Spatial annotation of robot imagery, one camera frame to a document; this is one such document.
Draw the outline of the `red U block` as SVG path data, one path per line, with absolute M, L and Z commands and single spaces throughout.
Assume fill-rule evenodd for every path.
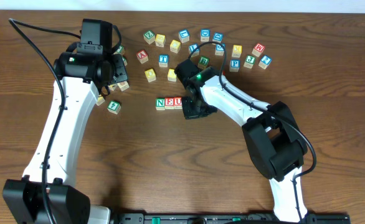
M 183 108 L 182 98 L 181 97 L 174 97 L 174 108 L 175 109 L 182 109 Z

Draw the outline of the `red E block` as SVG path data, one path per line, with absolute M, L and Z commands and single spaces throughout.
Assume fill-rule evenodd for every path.
M 173 110 L 174 109 L 174 98 L 165 98 L 165 109 Z

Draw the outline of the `green N block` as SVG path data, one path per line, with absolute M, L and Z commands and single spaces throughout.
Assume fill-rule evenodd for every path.
M 156 99 L 156 109 L 157 110 L 165 110 L 165 99 L 164 98 L 157 98 Z

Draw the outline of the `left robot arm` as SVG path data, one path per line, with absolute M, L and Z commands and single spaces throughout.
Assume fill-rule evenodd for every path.
M 19 180 L 8 179 L 3 199 L 17 223 L 109 223 L 109 208 L 75 188 L 85 127 L 99 92 L 127 80 L 120 54 L 87 47 L 54 62 L 58 81 L 39 145 Z

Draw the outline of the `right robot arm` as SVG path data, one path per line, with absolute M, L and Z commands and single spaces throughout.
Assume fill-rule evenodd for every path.
M 189 96 L 182 99 L 186 119 L 206 117 L 221 110 L 241 128 L 250 159 L 270 182 L 273 212 L 278 220 L 300 223 L 307 214 L 299 174 L 307 146 L 288 106 L 256 100 L 209 67 L 200 70 L 186 62 L 176 75 Z

